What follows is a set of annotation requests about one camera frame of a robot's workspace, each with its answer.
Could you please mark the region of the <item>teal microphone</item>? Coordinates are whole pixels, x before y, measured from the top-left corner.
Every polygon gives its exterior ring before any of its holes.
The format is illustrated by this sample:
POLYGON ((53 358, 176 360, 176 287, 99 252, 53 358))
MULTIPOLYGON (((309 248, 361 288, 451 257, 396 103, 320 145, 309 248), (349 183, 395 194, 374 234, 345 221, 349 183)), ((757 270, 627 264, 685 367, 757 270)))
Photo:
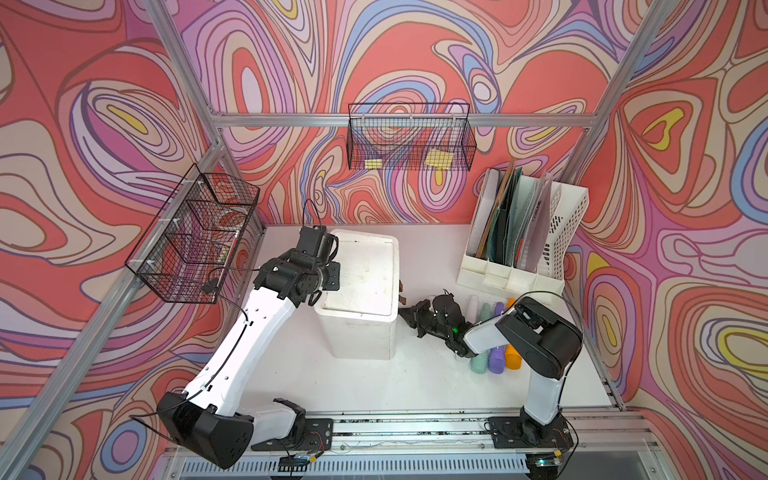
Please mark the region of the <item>teal microphone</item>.
MULTIPOLYGON (((480 308, 480 313, 478 314, 476 324, 479 325, 480 323, 483 323, 489 319, 491 319, 494 315, 494 308, 489 303, 484 303, 480 308)), ((489 358, 490 351, 485 351, 482 353, 478 353, 475 357, 473 357, 470 360, 470 370, 478 375, 483 375, 486 373, 488 368, 488 358, 489 358)))

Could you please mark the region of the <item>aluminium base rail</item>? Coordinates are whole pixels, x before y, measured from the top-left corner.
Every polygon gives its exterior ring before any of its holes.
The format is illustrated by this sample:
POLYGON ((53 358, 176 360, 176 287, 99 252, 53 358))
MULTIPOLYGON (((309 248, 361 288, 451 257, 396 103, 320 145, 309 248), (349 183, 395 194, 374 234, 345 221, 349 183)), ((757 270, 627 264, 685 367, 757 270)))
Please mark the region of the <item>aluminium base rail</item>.
POLYGON ((300 452, 248 451, 228 469, 181 449, 157 479, 673 479, 671 462, 640 414, 568 409, 559 441, 524 447, 505 438, 504 410, 329 412, 330 444, 300 452))

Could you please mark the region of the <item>brown cardboard folder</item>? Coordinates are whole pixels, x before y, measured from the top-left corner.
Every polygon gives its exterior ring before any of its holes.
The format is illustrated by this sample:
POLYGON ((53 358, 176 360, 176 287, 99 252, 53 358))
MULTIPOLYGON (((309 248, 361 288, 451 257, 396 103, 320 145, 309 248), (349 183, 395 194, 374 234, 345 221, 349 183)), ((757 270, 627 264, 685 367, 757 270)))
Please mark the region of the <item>brown cardboard folder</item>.
POLYGON ((487 259, 487 241, 490 236, 490 230, 493 226, 494 219, 497 216, 497 211, 500 208, 501 202, 503 200, 503 197, 506 191, 507 184, 509 182, 510 177, 513 174, 513 171, 514 171, 514 161, 511 160, 508 163, 504 176, 502 177, 501 183, 499 184, 499 187, 495 196, 495 200, 488 218, 488 222, 484 229, 483 236, 481 238, 480 248, 478 249, 478 256, 481 259, 487 259))

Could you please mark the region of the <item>translucent white plastic tube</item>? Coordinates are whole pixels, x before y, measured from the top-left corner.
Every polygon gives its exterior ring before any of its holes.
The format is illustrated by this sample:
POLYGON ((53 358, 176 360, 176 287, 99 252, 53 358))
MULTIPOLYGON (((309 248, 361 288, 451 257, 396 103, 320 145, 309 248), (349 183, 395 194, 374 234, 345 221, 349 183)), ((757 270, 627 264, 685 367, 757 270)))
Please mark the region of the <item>translucent white plastic tube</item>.
POLYGON ((470 324, 475 324, 478 320, 479 313, 479 298, 477 295, 471 295, 469 297, 465 319, 470 324))

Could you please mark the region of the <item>white desk file organizer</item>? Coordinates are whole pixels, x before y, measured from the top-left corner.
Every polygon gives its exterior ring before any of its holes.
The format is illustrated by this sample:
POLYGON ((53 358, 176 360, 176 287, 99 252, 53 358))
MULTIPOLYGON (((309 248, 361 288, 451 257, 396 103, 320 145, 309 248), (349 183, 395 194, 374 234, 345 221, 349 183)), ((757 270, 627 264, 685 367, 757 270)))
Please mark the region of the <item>white desk file organizer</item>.
POLYGON ((589 206, 588 189, 529 177, 520 168, 488 170, 479 190, 457 283, 516 298, 563 292, 564 257, 589 206))

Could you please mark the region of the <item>white plastic drawer cabinet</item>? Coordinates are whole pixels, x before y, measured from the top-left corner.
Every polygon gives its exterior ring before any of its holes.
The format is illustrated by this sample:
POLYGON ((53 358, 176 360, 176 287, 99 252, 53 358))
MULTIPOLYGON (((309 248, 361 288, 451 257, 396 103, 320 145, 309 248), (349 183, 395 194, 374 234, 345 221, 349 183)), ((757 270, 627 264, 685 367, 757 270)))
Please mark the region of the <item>white plastic drawer cabinet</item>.
POLYGON ((396 352, 399 242, 389 235, 334 229, 340 287, 314 306, 338 359, 390 360, 396 352))

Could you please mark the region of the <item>purple microphone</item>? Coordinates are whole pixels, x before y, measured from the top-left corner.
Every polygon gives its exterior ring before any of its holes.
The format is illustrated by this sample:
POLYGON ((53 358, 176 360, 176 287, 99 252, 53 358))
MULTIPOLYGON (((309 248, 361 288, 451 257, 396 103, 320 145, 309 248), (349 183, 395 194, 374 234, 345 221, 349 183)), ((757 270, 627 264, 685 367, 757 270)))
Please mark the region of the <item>purple microphone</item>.
MULTIPOLYGON (((504 313, 506 304, 497 302, 494 308, 494 315, 499 316, 504 313)), ((498 346, 493 348, 488 357, 488 371, 492 374, 500 375, 506 370, 505 359, 506 347, 498 346)))

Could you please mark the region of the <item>teal plastic folder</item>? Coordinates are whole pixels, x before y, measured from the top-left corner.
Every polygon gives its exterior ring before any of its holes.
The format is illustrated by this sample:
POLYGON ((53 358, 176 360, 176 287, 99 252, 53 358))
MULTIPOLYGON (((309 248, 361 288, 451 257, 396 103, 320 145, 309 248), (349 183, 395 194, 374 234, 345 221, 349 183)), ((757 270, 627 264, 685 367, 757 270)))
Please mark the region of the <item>teal plastic folder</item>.
POLYGON ((497 264, 515 267, 540 180, 517 168, 512 174, 490 230, 487 257, 497 264))

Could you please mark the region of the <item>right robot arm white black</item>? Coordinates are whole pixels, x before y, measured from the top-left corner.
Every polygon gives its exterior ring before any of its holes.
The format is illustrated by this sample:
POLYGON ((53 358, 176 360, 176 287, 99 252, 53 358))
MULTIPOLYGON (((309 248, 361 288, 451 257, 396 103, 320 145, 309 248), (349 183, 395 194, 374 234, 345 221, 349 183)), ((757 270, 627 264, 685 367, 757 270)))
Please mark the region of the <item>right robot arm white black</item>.
POLYGON ((569 368, 582 350, 583 333, 573 321, 542 303, 542 295, 563 298, 546 290, 525 292, 503 313, 476 323, 466 320, 449 292, 398 309, 419 338, 438 338, 459 357, 474 358, 510 346, 528 366, 528 393, 519 413, 488 420, 497 448, 566 451, 575 444, 561 399, 569 368))

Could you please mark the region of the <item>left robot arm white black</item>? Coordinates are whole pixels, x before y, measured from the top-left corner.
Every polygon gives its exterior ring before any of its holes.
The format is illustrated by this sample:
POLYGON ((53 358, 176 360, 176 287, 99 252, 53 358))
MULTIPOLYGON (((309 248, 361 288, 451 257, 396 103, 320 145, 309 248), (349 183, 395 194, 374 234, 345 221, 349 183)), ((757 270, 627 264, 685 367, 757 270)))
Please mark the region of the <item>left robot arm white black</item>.
POLYGON ((257 271, 245 307, 220 347, 179 393, 167 392, 156 413, 170 442, 222 469, 254 445, 291 449, 307 433, 306 411, 276 398, 253 413, 238 408, 247 380, 282 325, 303 304, 340 287, 337 236, 304 226, 297 245, 257 271))

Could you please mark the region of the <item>orange microphone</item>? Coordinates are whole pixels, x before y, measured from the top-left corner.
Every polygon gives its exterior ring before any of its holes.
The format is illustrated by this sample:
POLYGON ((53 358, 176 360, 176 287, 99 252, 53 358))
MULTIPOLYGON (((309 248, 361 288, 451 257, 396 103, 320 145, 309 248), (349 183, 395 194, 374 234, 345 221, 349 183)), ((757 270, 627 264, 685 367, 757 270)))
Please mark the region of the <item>orange microphone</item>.
POLYGON ((522 357, 512 345, 506 346, 504 360, 508 370, 519 370, 522 366, 522 357))

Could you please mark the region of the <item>small yellow sticky note pad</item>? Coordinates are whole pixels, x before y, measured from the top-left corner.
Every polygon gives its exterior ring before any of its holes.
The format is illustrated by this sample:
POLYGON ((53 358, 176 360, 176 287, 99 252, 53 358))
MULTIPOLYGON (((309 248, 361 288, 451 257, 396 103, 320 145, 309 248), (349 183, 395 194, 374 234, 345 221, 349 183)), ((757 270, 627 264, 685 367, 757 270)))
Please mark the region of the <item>small yellow sticky note pad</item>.
POLYGON ((378 170, 383 167, 383 161, 381 159, 366 159, 364 161, 364 168, 367 170, 378 170))

